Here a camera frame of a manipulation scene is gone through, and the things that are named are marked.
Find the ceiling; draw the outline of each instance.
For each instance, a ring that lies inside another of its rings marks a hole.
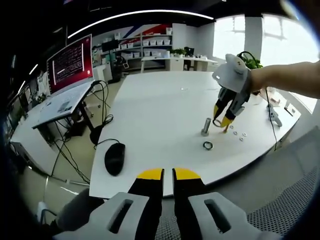
[[[41,68],[45,69],[46,60],[57,49],[66,44],[66,32],[71,33],[98,20],[121,13],[138,10],[182,10],[199,13],[215,19],[236,14],[260,16],[261,13],[285,15],[278,0],[33,0],[10,1],[7,8],[9,24],[7,36],[11,55],[16,55],[14,77],[15,90],[24,80],[35,77]],[[124,16],[106,21],[78,34],[71,42],[91,33],[93,36],[110,30],[134,26],[137,24],[185,23],[201,26],[211,20],[176,13],[144,13]],[[30,70],[39,64],[32,76]]]

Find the table leg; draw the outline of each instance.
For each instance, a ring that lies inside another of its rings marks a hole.
[[[92,125],[92,123],[91,123],[91,121],[90,121],[90,119],[89,119],[89,117],[88,117],[88,115],[87,115],[87,112],[86,112],[86,110],[85,110],[84,105],[83,105],[83,104],[80,104],[79,109],[80,109],[80,112],[82,113],[82,116],[83,116],[83,118],[84,118],[84,121],[85,121],[86,125],[88,126],[88,128],[90,129],[90,131],[93,131],[95,128],[94,128],[94,126]]]
[[[141,62],[141,73],[143,74],[145,70],[145,61]]]

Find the monitor screen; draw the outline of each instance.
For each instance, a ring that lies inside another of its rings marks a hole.
[[[102,52],[117,49],[119,47],[119,41],[118,40],[107,41],[102,43],[101,47],[102,47]]]
[[[58,51],[46,63],[50,93],[93,77],[91,35]]]

